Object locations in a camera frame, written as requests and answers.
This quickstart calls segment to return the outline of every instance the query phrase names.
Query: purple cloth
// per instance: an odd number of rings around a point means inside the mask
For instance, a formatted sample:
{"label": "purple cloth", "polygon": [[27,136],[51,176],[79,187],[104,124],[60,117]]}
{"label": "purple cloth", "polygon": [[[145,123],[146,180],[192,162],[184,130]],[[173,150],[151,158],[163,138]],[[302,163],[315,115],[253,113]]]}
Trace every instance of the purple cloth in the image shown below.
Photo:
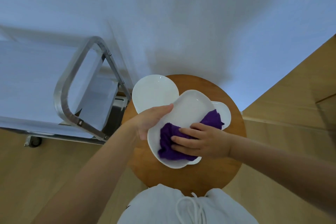
{"label": "purple cloth", "polygon": [[[221,121],[220,114],[215,110],[208,112],[207,115],[204,116],[203,120],[200,123],[208,126],[212,126],[214,128],[222,129],[222,125],[224,123]],[[169,160],[179,160],[179,159],[187,159],[189,161],[195,160],[197,157],[187,155],[178,151],[175,151],[171,148],[171,145],[175,144],[170,138],[172,136],[179,136],[188,139],[197,139],[188,135],[185,135],[179,132],[178,126],[175,126],[171,123],[166,123],[160,130],[160,146],[161,149],[158,151],[160,158],[166,158]]]}

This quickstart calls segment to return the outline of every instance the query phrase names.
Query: wooden wall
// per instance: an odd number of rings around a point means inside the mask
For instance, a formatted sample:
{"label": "wooden wall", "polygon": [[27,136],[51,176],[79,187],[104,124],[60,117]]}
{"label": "wooden wall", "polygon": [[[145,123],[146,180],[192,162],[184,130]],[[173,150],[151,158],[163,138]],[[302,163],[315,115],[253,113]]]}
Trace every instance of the wooden wall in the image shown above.
{"label": "wooden wall", "polygon": [[336,129],[336,35],[243,111],[246,119]]}

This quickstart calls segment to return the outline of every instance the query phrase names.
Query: cart wheel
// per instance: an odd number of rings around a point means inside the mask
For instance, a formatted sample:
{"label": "cart wheel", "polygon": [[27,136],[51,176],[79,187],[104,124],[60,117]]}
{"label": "cart wheel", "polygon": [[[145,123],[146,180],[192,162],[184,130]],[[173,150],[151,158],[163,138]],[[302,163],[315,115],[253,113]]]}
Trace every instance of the cart wheel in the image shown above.
{"label": "cart wheel", "polygon": [[36,148],[36,147],[40,146],[41,143],[42,143],[42,138],[41,137],[32,136],[31,137],[31,144],[29,145],[29,147]]}

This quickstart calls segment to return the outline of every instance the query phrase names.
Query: wooden tabletop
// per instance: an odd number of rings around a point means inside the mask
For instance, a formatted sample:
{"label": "wooden tabletop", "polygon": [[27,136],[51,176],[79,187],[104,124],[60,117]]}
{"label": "wooden tabletop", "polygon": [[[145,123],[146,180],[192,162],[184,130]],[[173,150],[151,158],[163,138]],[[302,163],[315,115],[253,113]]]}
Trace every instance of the wooden tabletop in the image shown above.
{"label": "wooden tabletop", "polygon": [[[240,111],[233,100],[220,87],[200,77],[174,74],[167,76],[177,86],[180,95],[186,90],[198,90],[211,101],[225,103],[231,112],[231,124],[226,132],[246,137],[246,130]],[[124,113],[122,123],[136,116],[131,101]],[[224,188],[237,174],[241,162],[231,158],[202,158],[196,165],[187,165],[181,169],[172,169],[159,162],[151,152],[147,141],[141,141],[134,149],[128,162],[135,175],[148,187],[163,184],[179,189],[185,196],[194,192],[202,197],[212,188]]]}

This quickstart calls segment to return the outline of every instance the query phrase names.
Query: white plate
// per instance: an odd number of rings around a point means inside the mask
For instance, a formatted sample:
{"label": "white plate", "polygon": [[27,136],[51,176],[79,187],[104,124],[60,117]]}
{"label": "white plate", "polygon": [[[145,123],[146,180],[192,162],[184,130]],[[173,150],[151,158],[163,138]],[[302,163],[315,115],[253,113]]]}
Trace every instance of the white plate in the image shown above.
{"label": "white plate", "polygon": [[164,165],[170,168],[182,168],[193,162],[186,159],[168,160],[160,158],[160,129],[170,122],[182,128],[189,128],[192,123],[200,122],[204,116],[214,109],[210,99],[197,90],[187,90],[174,102],[173,110],[165,115],[154,127],[150,128],[147,135],[148,145],[154,156]]}
{"label": "white plate", "polygon": [[220,119],[224,123],[224,125],[222,126],[222,130],[227,128],[231,123],[231,113],[229,107],[227,107],[226,104],[217,101],[212,101],[212,104],[217,112],[220,114]]}
{"label": "white plate", "polygon": [[132,91],[133,104],[137,113],[154,106],[169,105],[178,97],[179,90],[175,83],[168,77],[158,74],[141,78]]}

